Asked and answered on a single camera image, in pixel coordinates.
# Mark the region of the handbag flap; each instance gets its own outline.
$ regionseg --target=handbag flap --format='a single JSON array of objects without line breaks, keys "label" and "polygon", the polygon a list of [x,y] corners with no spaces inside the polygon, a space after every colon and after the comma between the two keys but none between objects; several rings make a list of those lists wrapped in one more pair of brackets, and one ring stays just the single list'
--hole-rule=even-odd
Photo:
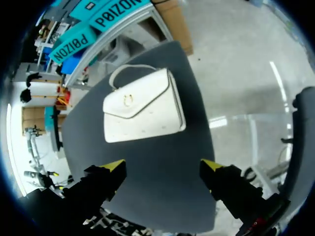
[{"label": "handbag flap", "polygon": [[166,68],[146,75],[105,97],[104,113],[121,118],[132,118],[169,87]]}]

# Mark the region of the handbag handle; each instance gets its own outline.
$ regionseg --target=handbag handle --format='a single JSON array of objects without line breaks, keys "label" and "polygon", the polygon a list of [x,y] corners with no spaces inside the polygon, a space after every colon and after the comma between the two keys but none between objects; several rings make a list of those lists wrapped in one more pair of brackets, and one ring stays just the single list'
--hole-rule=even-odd
[{"label": "handbag handle", "polygon": [[148,68],[148,69],[152,69],[152,70],[157,70],[156,68],[154,68],[153,66],[150,66],[150,65],[129,65],[129,64],[126,64],[126,65],[122,65],[120,67],[118,67],[112,74],[111,76],[109,77],[109,85],[113,88],[113,90],[117,90],[117,88],[114,86],[114,80],[115,78],[117,77],[117,75],[122,72],[123,70],[125,70],[126,68],[129,68],[129,67],[134,67],[134,68]]}]

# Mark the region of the metal frame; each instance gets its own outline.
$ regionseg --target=metal frame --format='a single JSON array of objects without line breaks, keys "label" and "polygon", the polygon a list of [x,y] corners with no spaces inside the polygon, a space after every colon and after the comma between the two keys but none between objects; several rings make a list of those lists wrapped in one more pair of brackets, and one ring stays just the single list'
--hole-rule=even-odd
[{"label": "metal frame", "polygon": [[97,39],[97,41],[85,51],[81,60],[75,67],[74,71],[65,82],[64,87],[74,86],[75,81],[81,75],[82,71],[90,63],[90,61],[92,61],[108,43],[110,43],[115,38],[117,38],[120,34],[122,34],[123,31],[128,26],[130,26],[131,24],[137,24],[150,17],[152,17],[155,20],[155,22],[157,23],[157,25],[160,27],[161,31],[165,35],[166,39],[169,41],[172,41],[173,37],[170,31],[168,30],[167,26],[165,25],[163,19],[160,17],[159,13],[157,12],[153,4],[149,3],[137,9],[136,11],[126,16],[125,18],[121,19],[120,21],[118,21],[106,32],[103,32],[100,35],[100,37]]}]

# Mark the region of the gray floor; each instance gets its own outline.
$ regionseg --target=gray floor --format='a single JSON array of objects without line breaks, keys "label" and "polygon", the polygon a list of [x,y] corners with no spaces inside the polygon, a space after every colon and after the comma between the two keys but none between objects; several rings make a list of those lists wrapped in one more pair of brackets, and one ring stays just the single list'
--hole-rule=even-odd
[{"label": "gray floor", "polygon": [[[315,85],[304,48],[266,6],[244,0],[182,2],[194,46],[189,61],[208,119],[226,122],[211,128],[216,161],[242,170],[253,159],[263,168],[274,167],[286,158],[280,138],[292,133],[292,100]],[[279,72],[286,102],[270,62]],[[205,234],[232,236],[240,225],[218,203],[215,228]]]}]

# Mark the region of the white handbag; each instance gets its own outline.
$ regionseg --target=white handbag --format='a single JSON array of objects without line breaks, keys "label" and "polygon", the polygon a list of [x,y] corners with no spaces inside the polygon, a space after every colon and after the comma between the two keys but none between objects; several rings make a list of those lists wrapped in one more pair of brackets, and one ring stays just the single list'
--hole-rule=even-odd
[{"label": "white handbag", "polygon": [[[145,67],[155,72],[116,89],[115,77],[128,67]],[[168,69],[123,65],[112,73],[109,84],[114,92],[103,102],[106,142],[145,139],[185,130],[183,107],[175,79]]]}]

